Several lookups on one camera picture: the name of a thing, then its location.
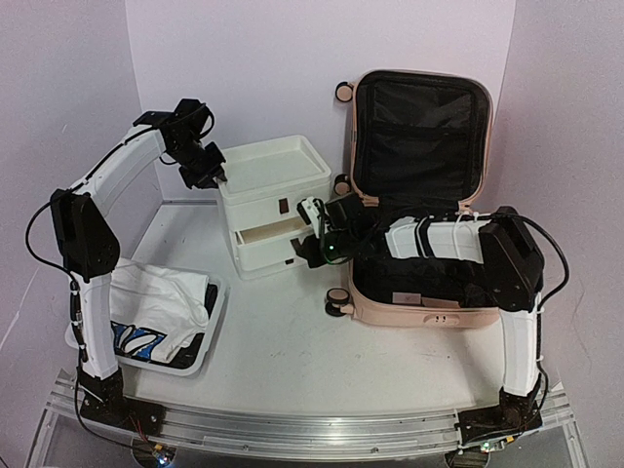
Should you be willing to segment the white perforated plastic basket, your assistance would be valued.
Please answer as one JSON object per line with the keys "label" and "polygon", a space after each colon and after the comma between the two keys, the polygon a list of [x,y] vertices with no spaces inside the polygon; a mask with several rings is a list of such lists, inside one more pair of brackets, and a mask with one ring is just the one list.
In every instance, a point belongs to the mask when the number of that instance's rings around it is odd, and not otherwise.
{"label": "white perforated plastic basket", "polygon": [[82,370],[90,377],[106,379],[120,369],[121,365],[147,371],[157,371],[176,376],[188,376],[202,366],[205,355],[215,339],[217,322],[225,310],[228,286],[214,274],[191,271],[209,276],[210,283],[218,286],[218,293],[212,317],[205,330],[195,363],[186,370],[174,369],[169,364],[158,364],[118,354],[113,346],[113,330],[110,322],[110,284],[112,272],[84,282],[74,274],[70,280],[70,328],[66,333],[67,343],[80,351]]}

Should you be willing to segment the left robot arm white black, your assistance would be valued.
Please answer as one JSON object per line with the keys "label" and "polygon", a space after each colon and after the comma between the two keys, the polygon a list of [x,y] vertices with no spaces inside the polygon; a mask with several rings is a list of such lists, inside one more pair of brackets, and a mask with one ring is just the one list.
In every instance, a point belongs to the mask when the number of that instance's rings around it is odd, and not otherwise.
{"label": "left robot arm white black", "polygon": [[120,243],[107,223],[113,204],[132,181],[162,155],[179,166],[189,188],[212,189],[225,179],[225,158],[214,143],[204,145],[215,117],[198,99],[184,98],[172,111],[146,111],[128,133],[71,187],[58,189],[50,210],[70,278],[70,327],[78,348],[75,411],[80,420],[159,434],[163,406],[124,394],[110,319],[112,272]]}

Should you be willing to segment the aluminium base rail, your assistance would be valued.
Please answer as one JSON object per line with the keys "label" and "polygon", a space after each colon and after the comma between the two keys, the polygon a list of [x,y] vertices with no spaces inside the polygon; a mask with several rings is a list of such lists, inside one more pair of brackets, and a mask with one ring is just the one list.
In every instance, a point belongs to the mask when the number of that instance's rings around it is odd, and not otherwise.
{"label": "aluminium base rail", "polygon": [[[260,376],[227,380],[226,372],[202,368],[190,376],[124,367],[125,393],[165,408],[150,437],[183,449],[234,457],[306,462],[414,460],[485,443],[463,437],[459,415],[497,405],[502,370],[486,376],[485,388],[462,387],[463,377],[415,377],[406,388],[384,384],[338,382],[340,372],[312,376],[307,383],[287,376],[262,383]],[[75,370],[59,371],[44,404],[32,446],[24,462],[34,466],[136,466],[128,448],[93,437],[77,423]],[[590,467],[566,390],[551,381],[541,408],[542,425],[525,430],[503,450],[492,453],[487,467]]]}

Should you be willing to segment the black jeans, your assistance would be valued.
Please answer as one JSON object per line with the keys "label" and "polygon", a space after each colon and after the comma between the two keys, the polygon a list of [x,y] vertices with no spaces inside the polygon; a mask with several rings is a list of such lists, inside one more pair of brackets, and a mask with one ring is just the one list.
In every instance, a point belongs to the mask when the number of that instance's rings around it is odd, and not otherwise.
{"label": "black jeans", "polygon": [[[217,299],[218,286],[212,283],[208,283],[204,298],[204,307],[208,312],[208,318],[210,319],[215,309],[215,303]],[[171,366],[174,369],[186,370],[190,368],[197,360],[199,354],[199,348],[204,339],[204,333],[196,333],[188,346],[181,347],[174,358],[171,361]]]}

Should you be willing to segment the pink flat card box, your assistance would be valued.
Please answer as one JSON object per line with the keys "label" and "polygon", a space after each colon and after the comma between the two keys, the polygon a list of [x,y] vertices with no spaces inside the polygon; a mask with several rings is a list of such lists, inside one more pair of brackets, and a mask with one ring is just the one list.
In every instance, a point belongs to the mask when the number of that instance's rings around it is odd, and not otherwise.
{"label": "pink flat card box", "polygon": [[421,306],[422,298],[420,293],[393,292],[392,303],[407,306]]}

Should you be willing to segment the white blue print t-shirt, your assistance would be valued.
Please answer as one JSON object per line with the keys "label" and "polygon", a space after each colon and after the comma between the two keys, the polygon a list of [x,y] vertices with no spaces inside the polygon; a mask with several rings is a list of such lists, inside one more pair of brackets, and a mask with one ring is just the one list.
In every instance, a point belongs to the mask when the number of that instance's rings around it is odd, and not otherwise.
{"label": "white blue print t-shirt", "polygon": [[169,364],[209,323],[209,283],[206,274],[120,259],[109,299],[115,351]]}

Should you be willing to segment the pink hard-shell suitcase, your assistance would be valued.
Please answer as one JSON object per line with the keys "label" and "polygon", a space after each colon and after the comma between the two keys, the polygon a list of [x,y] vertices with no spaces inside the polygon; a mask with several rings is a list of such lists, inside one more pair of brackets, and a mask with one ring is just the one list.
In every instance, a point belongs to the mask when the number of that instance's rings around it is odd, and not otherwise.
{"label": "pink hard-shell suitcase", "polygon": [[450,75],[376,70],[342,82],[352,108],[350,170],[335,197],[358,195],[370,213],[471,213],[485,173],[491,98],[480,83]]}

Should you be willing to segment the white plastic drawer unit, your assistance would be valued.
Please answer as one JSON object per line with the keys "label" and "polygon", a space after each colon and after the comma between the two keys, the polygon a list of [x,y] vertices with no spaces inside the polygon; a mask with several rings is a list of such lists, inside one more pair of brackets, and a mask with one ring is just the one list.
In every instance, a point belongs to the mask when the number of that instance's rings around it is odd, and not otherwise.
{"label": "white plastic drawer unit", "polygon": [[219,214],[239,277],[251,280],[301,266],[293,244],[312,234],[296,206],[330,197],[332,171],[305,136],[284,136],[222,151],[226,181]]}

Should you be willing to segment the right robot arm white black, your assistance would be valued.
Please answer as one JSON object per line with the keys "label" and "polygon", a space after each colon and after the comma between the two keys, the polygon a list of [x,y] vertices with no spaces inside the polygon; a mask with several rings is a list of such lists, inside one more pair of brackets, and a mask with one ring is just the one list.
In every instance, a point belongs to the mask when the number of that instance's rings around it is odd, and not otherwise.
{"label": "right robot arm white black", "polygon": [[510,207],[491,214],[377,217],[354,193],[297,211],[312,232],[295,252],[312,268],[346,263],[346,287],[326,311],[382,327],[478,328],[499,321],[503,383],[494,406],[458,416],[460,444],[488,449],[541,424],[543,255],[530,222]]}

